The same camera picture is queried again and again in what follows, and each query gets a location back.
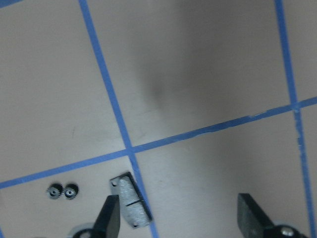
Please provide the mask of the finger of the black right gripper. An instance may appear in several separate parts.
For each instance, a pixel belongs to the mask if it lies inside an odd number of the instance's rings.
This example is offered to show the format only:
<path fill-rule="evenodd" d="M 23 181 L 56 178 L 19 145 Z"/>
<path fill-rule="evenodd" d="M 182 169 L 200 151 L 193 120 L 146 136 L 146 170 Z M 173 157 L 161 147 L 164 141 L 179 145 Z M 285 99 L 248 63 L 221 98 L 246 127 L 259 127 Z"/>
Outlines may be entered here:
<path fill-rule="evenodd" d="M 237 224 L 244 238 L 264 238 L 274 223 L 248 193 L 237 196 Z"/>

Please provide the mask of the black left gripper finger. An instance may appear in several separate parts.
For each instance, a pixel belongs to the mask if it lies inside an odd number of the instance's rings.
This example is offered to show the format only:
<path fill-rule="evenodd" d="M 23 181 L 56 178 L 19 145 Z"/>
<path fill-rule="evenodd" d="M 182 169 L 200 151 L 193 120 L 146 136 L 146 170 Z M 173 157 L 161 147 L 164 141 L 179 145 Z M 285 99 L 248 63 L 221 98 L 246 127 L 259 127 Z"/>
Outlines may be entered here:
<path fill-rule="evenodd" d="M 94 238 L 117 238 L 120 230 L 119 196 L 107 197 L 93 226 Z"/>

